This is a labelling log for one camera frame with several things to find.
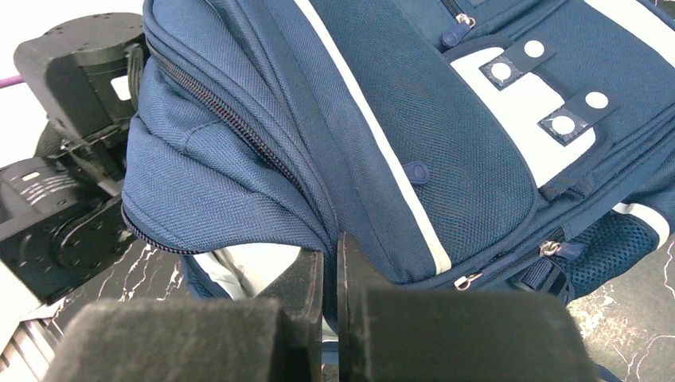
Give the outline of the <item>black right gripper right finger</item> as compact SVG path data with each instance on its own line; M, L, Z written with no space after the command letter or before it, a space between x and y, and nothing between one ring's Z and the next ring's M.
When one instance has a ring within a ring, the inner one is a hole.
M545 294L404 289L337 245L343 381L596 381L571 315Z

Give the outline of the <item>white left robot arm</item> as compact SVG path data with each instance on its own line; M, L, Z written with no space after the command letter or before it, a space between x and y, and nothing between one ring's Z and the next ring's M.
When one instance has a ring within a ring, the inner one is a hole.
M135 241L121 187L148 56L133 13L72 19L14 51L47 123L33 156L1 169L1 261L40 302L96 277Z

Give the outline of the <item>navy blue student backpack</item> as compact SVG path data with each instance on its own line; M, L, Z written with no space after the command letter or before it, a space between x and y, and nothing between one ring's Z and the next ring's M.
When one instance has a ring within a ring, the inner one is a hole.
M649 1L148 1L121 212L207 299L337 249L404 289L569 302L674 232L674 18Z

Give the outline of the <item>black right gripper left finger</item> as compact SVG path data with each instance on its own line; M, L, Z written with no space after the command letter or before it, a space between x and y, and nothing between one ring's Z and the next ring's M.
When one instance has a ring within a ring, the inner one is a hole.
M302 251L249 300L101 300L67 328L47 381L319 381L323 257Z

